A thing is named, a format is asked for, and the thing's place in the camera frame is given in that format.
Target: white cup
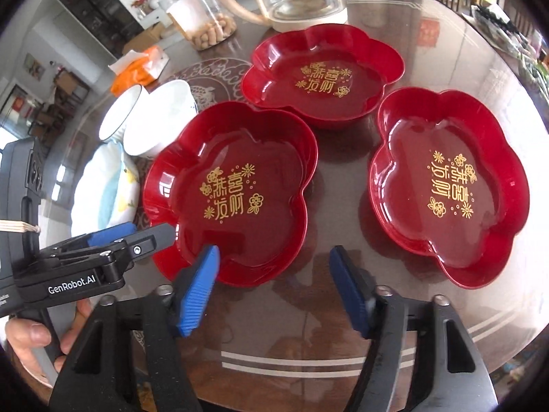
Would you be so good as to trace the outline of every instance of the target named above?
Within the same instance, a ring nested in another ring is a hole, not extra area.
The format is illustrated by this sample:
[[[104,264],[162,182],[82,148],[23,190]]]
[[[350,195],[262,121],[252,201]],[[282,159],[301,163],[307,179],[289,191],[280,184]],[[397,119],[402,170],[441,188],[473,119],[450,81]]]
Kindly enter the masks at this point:
[[[124,150],[128,155],[155,158],[174,142],[198,113],[187,82],[167,82],[150,93],[143,110],[128,120]]]

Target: rubber band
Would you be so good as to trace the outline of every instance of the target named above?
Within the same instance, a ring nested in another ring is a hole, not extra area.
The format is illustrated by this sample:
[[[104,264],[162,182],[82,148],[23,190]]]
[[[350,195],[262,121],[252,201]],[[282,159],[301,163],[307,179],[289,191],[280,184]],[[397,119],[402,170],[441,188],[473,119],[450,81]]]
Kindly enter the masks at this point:
[[[40,226],[32,226],[24,221],[0,220],[1,232],[36,232],[40,234]]]

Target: human hand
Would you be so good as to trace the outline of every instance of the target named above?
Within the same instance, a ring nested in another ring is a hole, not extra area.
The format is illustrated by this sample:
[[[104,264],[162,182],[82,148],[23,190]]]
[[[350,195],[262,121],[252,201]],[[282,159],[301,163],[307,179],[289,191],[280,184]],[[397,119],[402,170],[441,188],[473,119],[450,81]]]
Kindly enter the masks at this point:
[[[92,312],[89,299],[81,299],[76,302],[74,321],[67,333],[61,338],[61,351],[68,355],[76,337],[82,330],[86,320]],[[33,348],[44,347],[51,342],[51,334],[47,327],[41,323],[28,319],[10,319],[5,326],[5,334],[13,351],[29,373],[39,381],[47,383],[47,378],[42,368],[32,353]],[[54,363],[57,372],[61,370],[66,356],[60,356]]]

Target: flower-shaped plate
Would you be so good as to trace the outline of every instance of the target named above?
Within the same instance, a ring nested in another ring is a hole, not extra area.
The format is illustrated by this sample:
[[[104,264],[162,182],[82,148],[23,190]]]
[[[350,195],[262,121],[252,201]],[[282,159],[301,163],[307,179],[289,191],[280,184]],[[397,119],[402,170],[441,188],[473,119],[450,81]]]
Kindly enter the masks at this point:
[[[205,244],[221,253],[218,280],[256,286],[280,274],[307,229],[303,190],[318,149],[295,114],[224,102],[198,114],[153,162],[143,190],[152,225],[176,228],[176,241],[155,254],[169,279]]]
[[[459,91],[402,88],[382,102],[370,200],[404,249],[435,257],[462,288],[505,267],[530,207],[526,174],[493,114]]]
[[[389,45],[347,24],[275,35],[252,54],[242,94],[261,108],[286,108],[319,128],[340,129],[369,114],[404,74]]]

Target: cardboard box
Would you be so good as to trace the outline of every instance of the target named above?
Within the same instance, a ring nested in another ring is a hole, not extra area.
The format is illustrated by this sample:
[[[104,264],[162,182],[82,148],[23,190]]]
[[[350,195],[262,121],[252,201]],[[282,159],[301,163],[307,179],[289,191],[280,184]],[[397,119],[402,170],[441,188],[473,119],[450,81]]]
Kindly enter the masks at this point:
[[[62,72],[56,79],[55,84],[61,88],[65,93],[71,95],[78,87],[78,81],[67,71]]]
[[[129,50],[133,49],[134,51],[141,53],[145,49],[150,48],[155,43],[160,41],[160,34],[166,28],[162,23],[157,23],[150,28],[144,30],[141,34],[136,35],[128,43],[124,45],[122,53],[126,54]]]

